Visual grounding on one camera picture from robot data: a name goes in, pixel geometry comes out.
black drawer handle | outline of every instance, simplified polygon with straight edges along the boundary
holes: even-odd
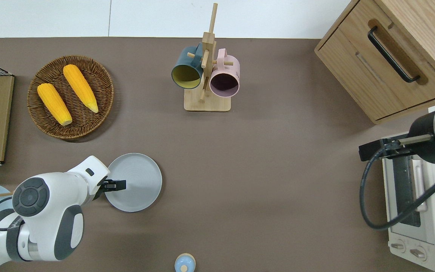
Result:
[[[372,29],[370,29],[369,33],[367,34],[370,42],[372,42],[373,46],[377,48],[377,50],[380,52],[382,57],[385,58],[385,60],[394,68],[395,72],[399,74],[399,76],[408,83],[414,82],[420,78],[420,76],[416,76],[415,78],[411,79],[404,70],[400,67],[400,65],[394,60],[394,58],[385,50],[385,48],[380,44],[380,42],[375,38],[373,35],[373,32],[377,29],[377,26],[374,26]]]

oven window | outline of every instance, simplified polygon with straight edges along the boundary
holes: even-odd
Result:
[[[394,158],[394,180],[395,180],[395,201],[397,213],[402,212],[412,202],[414,202],[414,173],[412,171],[412,156]],[[421,226],[421,216],[418,211],[401,221],[413,227]]]

toaster oven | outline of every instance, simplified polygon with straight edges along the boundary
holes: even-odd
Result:
[[[388,220],[435,183],[435,164],[416,155],[383,159],[382,165]],[[435,271],[435,193],[388,232],[391,253]]]

wooden cabinet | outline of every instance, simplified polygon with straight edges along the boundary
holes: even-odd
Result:
[[[435,1],[353,0],[315,52],[376,124],[435,105]]]

gray plate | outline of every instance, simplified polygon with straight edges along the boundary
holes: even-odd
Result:
[[[128,153],[116,158],[108,167],[109,179],[125,179],[126,189],[106,192],[108,201],[124,212],[138,212],[157,199],[162,188],[159,166],[140,153]]]

